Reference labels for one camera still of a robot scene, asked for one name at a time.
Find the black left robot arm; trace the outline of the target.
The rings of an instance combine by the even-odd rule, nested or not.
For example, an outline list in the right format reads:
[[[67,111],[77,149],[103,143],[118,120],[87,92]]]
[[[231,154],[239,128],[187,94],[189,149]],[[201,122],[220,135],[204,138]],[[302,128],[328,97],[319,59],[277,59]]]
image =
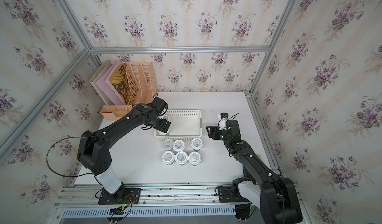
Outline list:
[[[135,128],[154,128],[167,132],[171,123],[161,118],[168,110],[168,104],[155,98],[149,104],[135,105],[125,116],[95,132],[86,131],[81,136],[77,160],[95,177],[104,191],[110,195],[124,192],[124,184],[111,167],[109,150],[113,145]]]

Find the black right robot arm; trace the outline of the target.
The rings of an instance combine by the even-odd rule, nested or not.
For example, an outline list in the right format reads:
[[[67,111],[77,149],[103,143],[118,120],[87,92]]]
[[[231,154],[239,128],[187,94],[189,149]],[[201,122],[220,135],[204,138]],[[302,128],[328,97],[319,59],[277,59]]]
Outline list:
[[[238,121],[227,120],[226,127],[206,127],[209,138],[221,140],[229,154],[240,162],[250,178],[236,183],[241,198],[257,207],[267,224],[298,224],[303,221],[295,186],[282,178],[257,156],[251,145],[242,139]]]

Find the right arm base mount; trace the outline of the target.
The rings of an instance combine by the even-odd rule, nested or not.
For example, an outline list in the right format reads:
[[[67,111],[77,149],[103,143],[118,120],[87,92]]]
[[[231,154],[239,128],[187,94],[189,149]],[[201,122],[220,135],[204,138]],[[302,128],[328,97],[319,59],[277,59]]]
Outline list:
[[[249,181],[248,178],[234,179],[230,186],[215,187],[215,194],[219,197],[220,203],[249,203],[250,201],[242,197],[239,193],[238,185],[241,182]]]

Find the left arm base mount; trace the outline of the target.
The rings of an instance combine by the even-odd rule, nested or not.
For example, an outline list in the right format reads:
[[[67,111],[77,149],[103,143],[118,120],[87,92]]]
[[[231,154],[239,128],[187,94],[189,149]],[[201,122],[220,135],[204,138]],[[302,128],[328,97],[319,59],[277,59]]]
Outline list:
[[[99,205],[122,205],[122,204],[138,204],[142,189],[125,188],[121,186],[114,194],[110,194],[106,190],[102,190],[98,199]]]

